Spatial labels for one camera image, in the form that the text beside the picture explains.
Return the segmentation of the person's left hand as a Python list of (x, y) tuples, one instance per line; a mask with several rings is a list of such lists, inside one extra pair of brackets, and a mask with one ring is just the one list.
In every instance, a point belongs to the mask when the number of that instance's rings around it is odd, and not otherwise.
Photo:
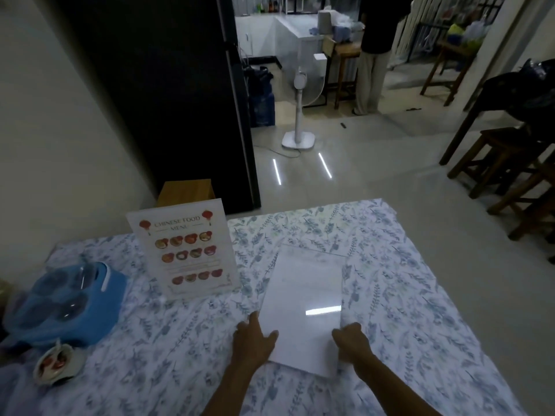
[(262, 337), (264, 335), (259, 321), (259, 312), (251, 313), (247, 321), (240, 322), (233, 334), (232, 363), (262, 366), (271, 354), (264, 354)]

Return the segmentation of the person's right hand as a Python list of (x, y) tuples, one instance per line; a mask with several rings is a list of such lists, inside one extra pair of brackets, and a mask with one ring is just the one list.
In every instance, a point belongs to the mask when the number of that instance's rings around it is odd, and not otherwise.
[(358, 372), (368, 371), (375, 360), (375, 355), (371, 350), (369, 339), (362, 331), (361, 324), (353, 322), (340, 329), (347, 332), (347, 348), (338, 349), (340, 360), (352, 364)]

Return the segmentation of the person's right forearm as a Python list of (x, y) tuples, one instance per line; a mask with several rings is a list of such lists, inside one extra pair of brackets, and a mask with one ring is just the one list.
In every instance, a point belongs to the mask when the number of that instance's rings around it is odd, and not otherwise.
[(363, 357), (340, 352), (370, 388), (386, 416), (442, 416), (372, 353)]

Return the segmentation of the person's left forearm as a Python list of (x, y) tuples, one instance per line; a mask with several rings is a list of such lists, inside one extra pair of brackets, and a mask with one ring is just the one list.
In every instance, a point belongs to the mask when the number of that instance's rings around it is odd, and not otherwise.
[(239, 416), (255, 372), (260, 366), (231, 363), (201, 416)]

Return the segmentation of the floral blue white tablecloth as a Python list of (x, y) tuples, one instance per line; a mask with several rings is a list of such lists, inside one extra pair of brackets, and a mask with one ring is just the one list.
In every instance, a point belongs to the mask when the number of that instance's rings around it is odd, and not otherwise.
[(66, 385), (32, 380), (38, 353), (0, 367), (0, 414), (14, 398), (41, 416), (193, 416), (230, 357), (235, 325), (259, 309), (284, 245), (342, 260), (341, 323), (359, 322), (374, 354), (443, 416), (526, 416), (494, 363), (382, 200), (228, 222), (240, 289), (163, 299), (135, 235), (61, 244), (50, 267), (104, 261), (128, 276), (118, 324)]

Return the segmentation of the standing food menu card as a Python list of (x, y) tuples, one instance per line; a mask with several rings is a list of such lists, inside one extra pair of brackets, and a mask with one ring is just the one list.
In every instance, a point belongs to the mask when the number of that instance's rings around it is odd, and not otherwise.
[(168, 301), (226, 294), (241, 287), (220, 198), (131, 211), (126, 218), (149, 275)]

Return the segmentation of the light wooden stool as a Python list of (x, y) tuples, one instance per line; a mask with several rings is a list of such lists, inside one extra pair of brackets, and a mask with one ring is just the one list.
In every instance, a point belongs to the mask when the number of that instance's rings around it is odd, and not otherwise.
[(159, 194), (156, 207), (169, 207), (216, 198), (211, 179), (166, 181)]

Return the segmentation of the blue plastic container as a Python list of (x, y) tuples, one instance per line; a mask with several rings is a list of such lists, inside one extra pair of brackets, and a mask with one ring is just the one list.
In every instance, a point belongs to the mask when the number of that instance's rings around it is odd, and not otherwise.
[(100, 261), (55, 268), (10, 295), (3, 327), (15, 342), (39, 350), (57, 342), (93, 346), (117, 324), (127, 281)]

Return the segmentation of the small white bowl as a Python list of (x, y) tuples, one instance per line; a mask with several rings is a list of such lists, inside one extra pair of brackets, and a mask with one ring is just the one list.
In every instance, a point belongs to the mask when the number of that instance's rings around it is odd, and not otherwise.
[(47, 350), (37, 361), (33, 370), (33, 380), (38, 385), (59, 385), (77, 376), (85, 366), (87, 351), (62, 343), (58, 361), (53, 362), (54, 347)]

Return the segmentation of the blue water jug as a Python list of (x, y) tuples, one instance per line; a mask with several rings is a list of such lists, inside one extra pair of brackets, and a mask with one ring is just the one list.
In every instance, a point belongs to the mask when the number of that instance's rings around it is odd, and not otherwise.
[(272, 92), (249, 97), (249, 114), (251, 127), (275, 125), (275, 97)]

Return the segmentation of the white standing fan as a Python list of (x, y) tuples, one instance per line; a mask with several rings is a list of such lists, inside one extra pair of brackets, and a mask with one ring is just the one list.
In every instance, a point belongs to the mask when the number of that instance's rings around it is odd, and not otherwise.
[(295, 126), (284, 134), (282, 147), (291, 150), (310, 150), (315, 144), (315, 135), (302, 126), (303, 108), (312, 106), (323, 96), (327, 85), (325, 78), (314, 73), (315, 53), (323, 53), (317, 39), (298, 38), (293, 48), (288, 48), (282, 64), (282, 72), (288, 88), (292, 90), (295, 102)]

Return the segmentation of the dark wooden stool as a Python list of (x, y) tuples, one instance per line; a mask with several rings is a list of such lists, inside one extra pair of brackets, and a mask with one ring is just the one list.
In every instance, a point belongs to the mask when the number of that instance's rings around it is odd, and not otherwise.
[(468, 193), (470, 199), (479, 198), (492, 185), (502, 196), (520, 174), (533, 172), (531, 166), (552, 143), (534, 135), (529, 125), (484, 130), (447, 176), (452, 180), (466, 174), (472, 179), (475, 185)]
[(487, 213), (499, 215), (506, 208), (519, 219), (517, 227), (508, 234), (511, 241), (549, 228), (546, 240), (555, 244), (555, 164), (541, 163), (534, 174), (505, 194)]

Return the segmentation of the black plastic bag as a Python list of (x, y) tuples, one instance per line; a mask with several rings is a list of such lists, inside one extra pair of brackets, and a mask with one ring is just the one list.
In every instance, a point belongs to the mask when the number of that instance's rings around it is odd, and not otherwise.
[(274, 75), (266, 66), (257, 69), (252, 66), (244, 66), (243, 73), (249, 97), (268, 96), (273, 93)]

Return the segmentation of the black partition panel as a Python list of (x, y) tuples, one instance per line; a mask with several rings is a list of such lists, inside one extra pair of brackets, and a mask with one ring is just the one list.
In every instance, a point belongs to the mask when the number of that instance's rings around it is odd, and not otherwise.
[(50, 0), (160, 192), (209, 179), (226, 214), (261, 207), (232, 0)]

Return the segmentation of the dark wooden table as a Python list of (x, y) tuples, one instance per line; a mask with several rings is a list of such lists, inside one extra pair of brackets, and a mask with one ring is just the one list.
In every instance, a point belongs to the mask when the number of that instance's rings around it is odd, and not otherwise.
[[(453, 139), (451, 140), (451, 142), (449, 143), (446, 151), (443, 153), (443, 156), (441, 157), (441, 159), (439, 161), (439, 165), (441, 165), (441, 166), (446, 165), (451, 160), (451, 157), (454, 155), (454, 152), (460, 146), (460, 144), (461, 144), (462, 140), (464, 139), (464, 137), (466, 136), (468, 130), (471, 128), (471, 126), (474, 123), (474, 121), (476, 120), (476, 118), (478, 118), (479, 114), (482, 113), (482, 112), (489, 112), (489, 111), (482, 111), (480, 104), (475, 102), (473, 104), (473, 106), (471, 107), (471, 109), (469, 110), (465, 119), (462, 121), (461, 126), (459, 127), (459, 129), (455, 133), (455, 135), (454, 135)], [(550, 132), (553, 130), (553, 128), (555, 128), (555, 125), (548, 125), (548, 126), (532, 126), (532, 125), (530, 125), (530, 126), (539, 128), (540, 129), (540, 134), (545, 134), (545, 140), (550, 139)]]

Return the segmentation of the narrow wooden stool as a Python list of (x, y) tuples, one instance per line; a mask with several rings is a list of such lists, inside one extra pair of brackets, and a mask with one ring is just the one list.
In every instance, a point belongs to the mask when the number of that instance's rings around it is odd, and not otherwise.
[(343, 78), (345, 74), (345, 66), (347, 60), (358, 58), (361, 54), (361, 42), (350, 42), (344, 44), (336, 44), (334, 53), (339, 59), (338, 66), (338, 76), (336, 84), (336, 95), (334, 102), (334, 109), (339, 109), (339, 103), (341, 101), (341, 92), (343, 89)]

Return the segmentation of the white kitchen counter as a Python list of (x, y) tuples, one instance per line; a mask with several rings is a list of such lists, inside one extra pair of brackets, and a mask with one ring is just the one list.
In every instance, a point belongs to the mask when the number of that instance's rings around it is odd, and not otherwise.
[[(324, 106), (327, 104), (329, 94), (336, 92), (339, 59), (334, 49), (339, 43), (332, 39), (332, 34), (314, 34), (314, 30), (317, 30), (317, 19), (316, 14), (253, 14), (235, 17), (235, 26), (239, 40), (239, 54), (245, 64), (254, 66), (274, 63), (281, 71), (281, 63), (288, 48), (293, 48), (298, 38), (320, 40), (322, 51), (328, 56), (327, 85), (323, 96), (312, 106)], [(352, 42), (361, 39), (362, 33), (356, 34)], [(341, 100), (350, 100), (354, 97), (357, 59), (346, 62)]]

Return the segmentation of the small wooden table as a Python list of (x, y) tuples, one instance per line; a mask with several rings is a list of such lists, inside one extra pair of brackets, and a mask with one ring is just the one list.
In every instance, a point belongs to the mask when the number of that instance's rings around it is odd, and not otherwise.
[[(426, 90), (430, 86), (444, 86), (449, 89), (449, 94), (447, 96), (446, 101), (444, 102), (444, 107), (448, 107), (454, 100), (455, 95), (457, 94), (461, 83), (466, 76), (468, 70), (470, 69), (473, 61), (475, 60), (478, 49), (475, 48), (468, 48), (466, 46), (458, 46), (447, 42), (446, 40), (441, 40), (438, 42), (438, 46), (440, 47), (439, 55), (425, 80), (424, 85), (420, 91), (420, 95), (424, 96)], [(436, 71), (439, 66), (441, 67), (440, 75), (443, 74), (446, 64), (449, 60), (457, 60), (462, 63), (462, 69), (459, 72), (458, 76), (454, 81), (446, 81), (446, 82), (436, 82), (433, 83), (432, 80), (436, 74)]]

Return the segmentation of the blue packet pile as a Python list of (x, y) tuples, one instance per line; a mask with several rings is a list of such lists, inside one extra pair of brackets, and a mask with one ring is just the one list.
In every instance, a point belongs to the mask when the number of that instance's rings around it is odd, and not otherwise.
[(364, 31), (365, 25), (360, 21), (338, 21), (332, 25), (332, 39), (339, 44), (354, 41), (356, 34)]

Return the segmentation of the black bag on table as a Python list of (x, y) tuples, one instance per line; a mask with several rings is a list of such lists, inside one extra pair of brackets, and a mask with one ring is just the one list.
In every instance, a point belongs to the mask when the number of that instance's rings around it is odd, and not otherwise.
[(476, 102), (532, 126), (555, 125), (555, 58), (528, 59), (520, 70), (488, 79)]

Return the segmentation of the white plastic bag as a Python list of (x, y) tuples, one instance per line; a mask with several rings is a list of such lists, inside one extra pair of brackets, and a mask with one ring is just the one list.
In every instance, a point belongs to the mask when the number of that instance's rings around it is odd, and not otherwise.
[(483, 41), (490, 28), (491, 24), (485, 20), (473, 21), (468, 27), (465, 28), (462, 34), (461, 44), (469, 45), (471, 43)]

